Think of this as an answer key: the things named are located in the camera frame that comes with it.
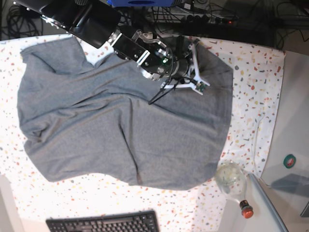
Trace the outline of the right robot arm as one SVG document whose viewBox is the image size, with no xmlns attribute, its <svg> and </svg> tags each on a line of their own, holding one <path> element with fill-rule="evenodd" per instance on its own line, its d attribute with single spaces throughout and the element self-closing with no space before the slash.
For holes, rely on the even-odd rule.
<svg viewBox="0 0 309 232">
<path fill-rule="evenodd" d="M 17 3 L 95 48 L 108 43 L 120 58 L 136 62 L 147 79 L 190 77 L 192 68 L 187 60 L 177 59 L 163 39 L 128 25 L 121 26 L 121 14 L 99 0 L 18 0 Z"/>
</svg>

